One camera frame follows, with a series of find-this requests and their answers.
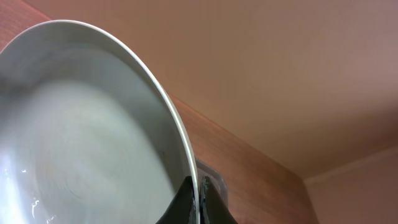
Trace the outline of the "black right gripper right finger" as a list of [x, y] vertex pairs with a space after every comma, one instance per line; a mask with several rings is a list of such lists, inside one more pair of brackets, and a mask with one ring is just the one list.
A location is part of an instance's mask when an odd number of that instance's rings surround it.
[[201, 224], [238, 224], [209, 177], [204, 177], [200, 185], [200, 221]]

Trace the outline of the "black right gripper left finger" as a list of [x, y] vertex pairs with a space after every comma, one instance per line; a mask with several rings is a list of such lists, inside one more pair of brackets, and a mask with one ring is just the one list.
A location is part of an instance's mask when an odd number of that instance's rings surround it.
[[195, 196], [192, 177], [184, 178], [178, 192], [156, 224], [195, 224]]

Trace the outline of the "white plate small blue stain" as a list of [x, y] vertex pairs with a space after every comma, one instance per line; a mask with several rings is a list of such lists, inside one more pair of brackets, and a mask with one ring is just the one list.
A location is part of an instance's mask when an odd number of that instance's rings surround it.
[[197, 167], [168, 94], [110, 33], [32, 26], [1, 50], [1, 222], [156, 223]]

